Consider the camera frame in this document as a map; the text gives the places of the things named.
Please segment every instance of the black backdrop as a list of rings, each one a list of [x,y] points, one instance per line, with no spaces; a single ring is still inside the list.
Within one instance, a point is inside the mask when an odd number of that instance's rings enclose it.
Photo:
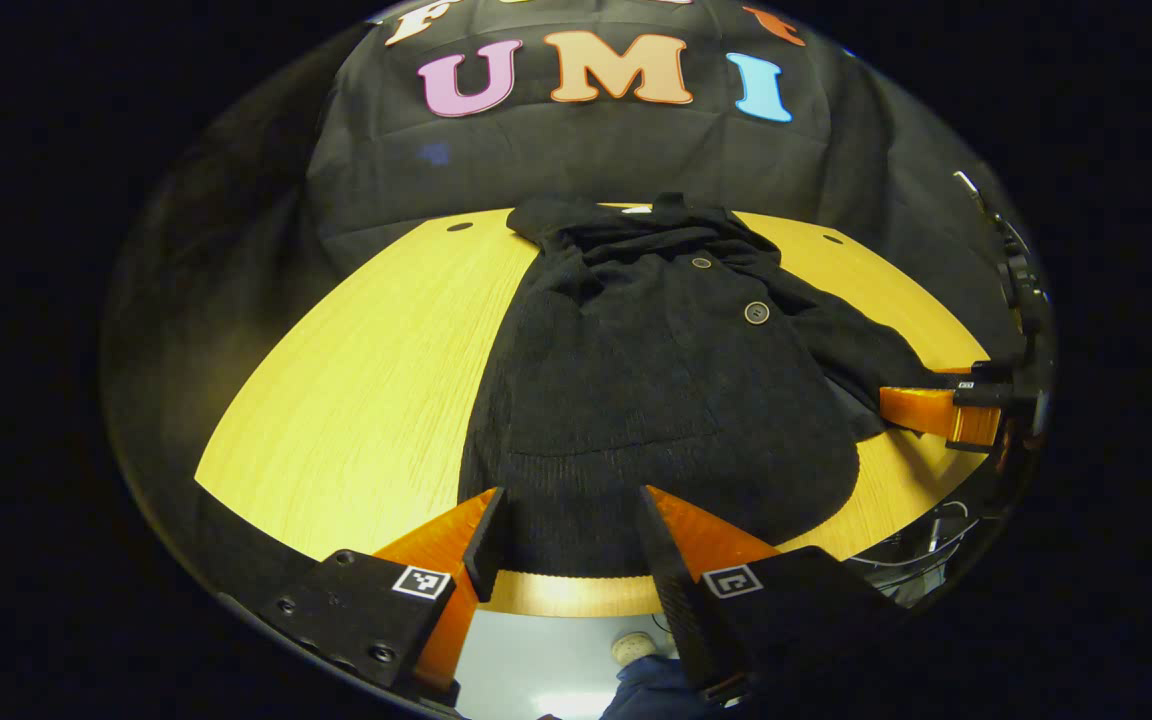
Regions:
[[[374,8],[0,6],[0,717],[376,717],[197,588],[96,396],[119,242],[212,118]],[[1152,10],[796,3],[935,109],[1033,228],[1061,321],[1043,477],[927,616],[795,711],[1152,708]],[[1147,370],[1149,386],[1107,381]]]

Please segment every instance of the shoe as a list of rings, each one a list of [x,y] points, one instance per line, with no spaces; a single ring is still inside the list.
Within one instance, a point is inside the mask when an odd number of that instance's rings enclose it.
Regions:
[[[652,635],[645,632],[629,632],[621,635],[616,642],[612,643],[612,659],[616,665],[626,667],[641,657],[654,655],[657,652]]]

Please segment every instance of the person's leg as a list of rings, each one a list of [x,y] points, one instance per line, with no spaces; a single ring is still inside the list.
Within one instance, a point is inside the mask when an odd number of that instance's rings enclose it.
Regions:
[[[695,720],[714,708],[700,702],[687,687],[682,662],[660,655],[644,655],[616,674],[621,685],[602,712],[602,720]]]

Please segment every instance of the pink letter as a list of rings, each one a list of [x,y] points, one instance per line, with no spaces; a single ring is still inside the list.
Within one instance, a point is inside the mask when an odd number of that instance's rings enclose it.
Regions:
[[[425,103],[435,115],[463,118],[494,108],[513,92],[513,51],[522,40],[493,41],[479,50],[488,60],[488,88],[479,94],[461,94],[456,88],[456,68],[465,55],[439,58],[417,73],[425,78]]]

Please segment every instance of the coat button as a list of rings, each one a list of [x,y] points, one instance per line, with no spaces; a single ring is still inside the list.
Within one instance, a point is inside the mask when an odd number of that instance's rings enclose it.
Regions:
[[[771,316],[772,311],[764,302],[750,302],[749,305],[745,305],[745,319],[751,325],[763,325]]]

